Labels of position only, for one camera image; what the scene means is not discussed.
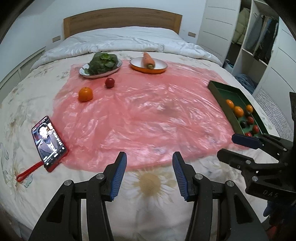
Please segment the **right gloved hand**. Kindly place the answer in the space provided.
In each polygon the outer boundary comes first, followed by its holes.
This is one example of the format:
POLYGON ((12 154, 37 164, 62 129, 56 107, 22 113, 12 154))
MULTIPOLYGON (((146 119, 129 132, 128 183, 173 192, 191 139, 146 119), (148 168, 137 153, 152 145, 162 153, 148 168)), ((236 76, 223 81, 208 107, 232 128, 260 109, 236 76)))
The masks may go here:
POLYGON ((295 229, 295 205, 268 201, 263 216, 269 216, 269 224, 276 226, 279 232, 288 232, 295 229))

